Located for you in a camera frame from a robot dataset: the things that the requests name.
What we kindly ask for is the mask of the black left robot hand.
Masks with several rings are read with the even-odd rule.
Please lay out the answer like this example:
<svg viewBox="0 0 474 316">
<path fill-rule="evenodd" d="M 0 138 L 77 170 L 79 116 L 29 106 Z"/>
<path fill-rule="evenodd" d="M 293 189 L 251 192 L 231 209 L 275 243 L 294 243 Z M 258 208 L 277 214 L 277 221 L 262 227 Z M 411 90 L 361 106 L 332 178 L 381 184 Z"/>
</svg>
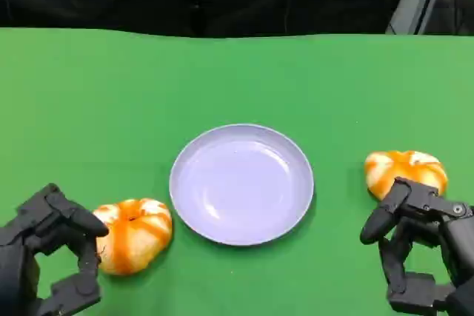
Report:
<svg viewBox="0 0 474 316">
<path fill-rule="evenodd" d="M 16 210 L 1 227 L 1 314 L 75 315 L 101 300 L 97 238 L 109 230 L 90 210 L 48 184 Z M 36 255 L 51 255 L 66 246 L 79 270 L 37 295 L 40 268 Z"/>
</svg>

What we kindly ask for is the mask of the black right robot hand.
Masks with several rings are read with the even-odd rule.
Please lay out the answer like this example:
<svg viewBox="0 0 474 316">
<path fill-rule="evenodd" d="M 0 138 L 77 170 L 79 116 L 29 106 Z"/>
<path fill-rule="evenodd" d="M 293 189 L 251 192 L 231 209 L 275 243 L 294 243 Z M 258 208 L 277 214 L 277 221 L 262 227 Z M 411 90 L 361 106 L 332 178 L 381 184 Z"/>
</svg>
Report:
<svg viewBox="0 0 474 316">
<path fill-rule="evenodd" d="M 377 243 L 387 281 L 387 301 L 396 312 L 414 315 L 473 314 L 473 207 L 443 199 L 435 187 L 397 177 L 360 234 Z M 440 247 L 450 282 L 408 272 L 404 262 L 419 243 Z"/>
</svg>

